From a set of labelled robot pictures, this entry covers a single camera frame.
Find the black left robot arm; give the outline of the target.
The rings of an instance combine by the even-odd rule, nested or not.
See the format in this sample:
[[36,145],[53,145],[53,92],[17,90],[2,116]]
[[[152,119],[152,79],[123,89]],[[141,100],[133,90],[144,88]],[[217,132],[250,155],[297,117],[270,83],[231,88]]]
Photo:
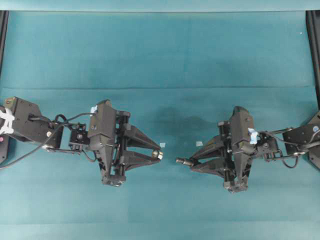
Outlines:
[[48,152],[86,154],[98,162],[101,182],[114,187],[126,181],[126,172],[159,163],[161,147],[136,126],[131,114],[116,110],[110,100],[97,103],[87,113],[89,126],[73,123],[63,114],[55,119],[42,115],[37,104],[16,96],[0,107],[0,160],[7,158],[9,139],[32,143]]

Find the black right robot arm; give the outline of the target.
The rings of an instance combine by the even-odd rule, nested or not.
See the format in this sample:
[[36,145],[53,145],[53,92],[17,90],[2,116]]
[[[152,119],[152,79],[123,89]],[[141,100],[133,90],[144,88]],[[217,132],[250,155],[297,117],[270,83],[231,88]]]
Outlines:
[[246,191],[253,159],[266,162],[308,154],[315,167],[320,166],[320,115],[297,128],[257,131],[249,111],[236,106],[229,120],[218,123],[219,135],[213,137],[190,158],[176,162],[187,165],[194,172],[212,174],[224,179],[223,186],[231,193]]

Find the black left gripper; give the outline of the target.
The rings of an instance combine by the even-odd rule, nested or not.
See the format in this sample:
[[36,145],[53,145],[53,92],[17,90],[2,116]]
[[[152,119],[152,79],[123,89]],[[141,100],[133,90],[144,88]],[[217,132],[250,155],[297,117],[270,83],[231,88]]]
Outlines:
[[126,150],[123,152],[124,167],[120,165],[117,154],[120,153],[120,148],[125,144],[123,142],[124,138],[121,136],[122,130],[120,128],[117,129],[117,125],[122,127],[124,124],[123,133],[126,138],[127,147],[137,147],[157,151],[160,150],[160,146],[145,135],[140,129],[134,125],[127,124],[129,122],[129,117],[129,112],[116,111],[115,145],[113,147],[106,146],[100,150],[96,150],[96,156],[101,173],[101,182],[105,185],[119,187],[126,181],[126,171],[157,164],[161,161],[158,157]]

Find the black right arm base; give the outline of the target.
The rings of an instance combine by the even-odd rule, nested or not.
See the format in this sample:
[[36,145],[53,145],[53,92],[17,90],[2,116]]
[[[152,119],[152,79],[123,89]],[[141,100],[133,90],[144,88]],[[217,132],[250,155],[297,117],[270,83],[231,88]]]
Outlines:
[[308,159],[318,170],[320,169],[320,147],[315,146],[308,150]]

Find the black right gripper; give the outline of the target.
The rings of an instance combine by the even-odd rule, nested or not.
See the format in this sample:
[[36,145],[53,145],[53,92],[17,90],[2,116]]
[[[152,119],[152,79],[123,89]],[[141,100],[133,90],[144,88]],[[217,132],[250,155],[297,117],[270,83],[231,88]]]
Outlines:
[[235,147],[232,144],[229,121],[220,121],[217,126],[219,135],[214,136],[189,158],[190,160],[214,159],[198,163],[190,170],[223,178],[223,187],[230,193],[247,191],[251,159],[244,153],[234,153]]

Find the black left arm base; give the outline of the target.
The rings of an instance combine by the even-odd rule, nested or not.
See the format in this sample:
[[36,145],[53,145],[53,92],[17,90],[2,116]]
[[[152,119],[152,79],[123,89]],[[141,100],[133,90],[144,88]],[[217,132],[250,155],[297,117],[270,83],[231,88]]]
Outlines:
[[8,135],[0,136],[0,164],[4,163],[8,158],[9,140],[10,137]]

